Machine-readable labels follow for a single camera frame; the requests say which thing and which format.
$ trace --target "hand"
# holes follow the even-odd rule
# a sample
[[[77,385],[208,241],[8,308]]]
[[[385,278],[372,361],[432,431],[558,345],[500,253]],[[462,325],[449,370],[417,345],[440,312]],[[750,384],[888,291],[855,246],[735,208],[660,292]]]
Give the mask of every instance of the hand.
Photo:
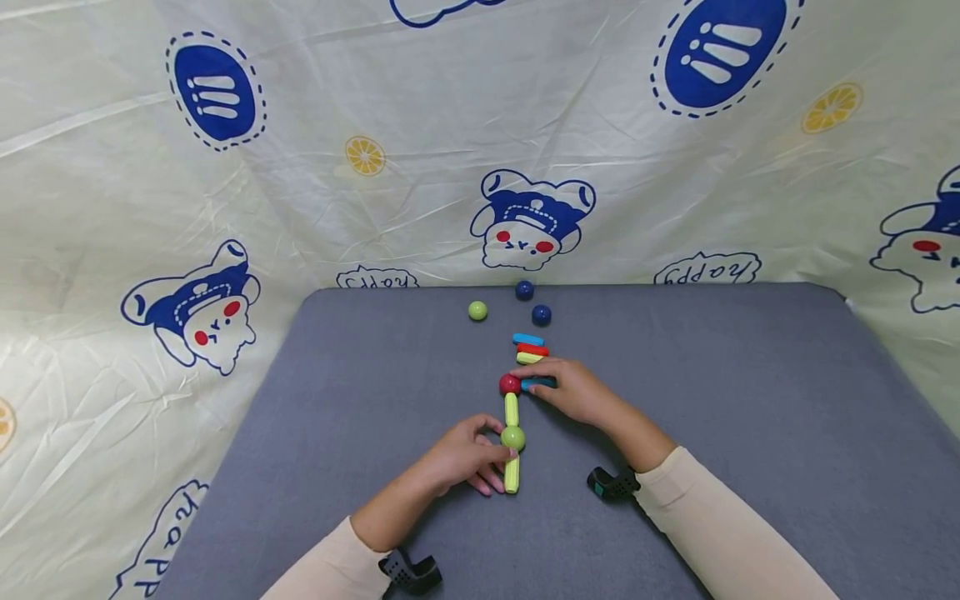
[[[490,415],[475,415],[460,421],[411,467],[411,471],[432,482],[437,496],[464,481],[485,496],[492,495],[491,487],[504,493],[503,482],[492,466],[496,465],[503,472],[503,464],[515,458],[516,450],[493,445],[481,433],[483,429],[500,433],[503,423]]]
[[[533,365],[510,371],[520,379],[554,377],[557,389],[531,386],[530,394],[546,400],[573,420],[603,428],[617,408],[625,405],[579,361],[546,356]]]

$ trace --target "yellow stick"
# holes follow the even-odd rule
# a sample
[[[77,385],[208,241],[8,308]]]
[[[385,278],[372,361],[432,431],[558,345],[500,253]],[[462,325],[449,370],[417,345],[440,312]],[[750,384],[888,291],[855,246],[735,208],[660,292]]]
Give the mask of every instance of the yellow stick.
[[[521,365],[532,365],[543,358],[539,354],[531,354],[530,352],[518,352],[516,354],[516,361]]]
[[[507,461],[507,472],[503,474],[503,488],[507,493],[516,493],[520,489],[520,457]]]
[[[507,417],[507,426],[516,427],[520,425],[520,408],[516,404],[516,394],[507,392],[503,397],[503,405]]]

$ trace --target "lemon slice print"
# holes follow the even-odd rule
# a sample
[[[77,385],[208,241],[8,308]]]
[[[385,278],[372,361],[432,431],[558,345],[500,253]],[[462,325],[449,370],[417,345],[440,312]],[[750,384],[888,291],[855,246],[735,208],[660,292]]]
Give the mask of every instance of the lemon slice print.
[[[373,177],[383,171],[387,158],[383,154],[380,144],[363,135],[356,135],[347,140],[347,160],[350,166],[360,175]]]
[[[840,125],[853,115],[863,102],[863,88],[857,84],[840,84],[817,98],[806,113],[804,133],[822,133]]]
[[[15,431],[16,417],[13,415],[13,408],[5,399],[0,398],[0,452],[10,444]]]

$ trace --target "red ball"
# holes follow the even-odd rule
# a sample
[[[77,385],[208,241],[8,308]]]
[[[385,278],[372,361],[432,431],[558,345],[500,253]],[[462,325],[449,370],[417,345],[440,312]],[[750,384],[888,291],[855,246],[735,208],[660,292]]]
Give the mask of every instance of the red ball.
[[[510,392],[520,393],[520,380],[507,373],[500,377],[500,395],[504,396]]]

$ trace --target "magnetic ball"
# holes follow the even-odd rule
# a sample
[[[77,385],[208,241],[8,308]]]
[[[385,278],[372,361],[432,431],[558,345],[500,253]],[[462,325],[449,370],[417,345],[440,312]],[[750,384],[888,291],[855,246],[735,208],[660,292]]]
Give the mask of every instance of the magnetic ball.
[[[534,284],[524,279],[514,289],[517,300],[529,300],[534,296]]]
[[[474,321],[483,321],[487,318],[487,305],[480,300],[471,302],[467,312]]]
[[[500,434],[500,443],[519,452],[527,445],[527,436],[522,429],[511,425],[503,429],[503,433]]]
[[[539,325],[540,327],[546,327],[550,324],[550,319],[553,317],[553,313],[550,312],[550,307],[545,304],[537,304],[534,306],[533,319],[534,324]]]
[[[520,380],[514,377],[513,375],[507,373],[500,377],[500,395],[505,396],[506,394],[520,394]]]

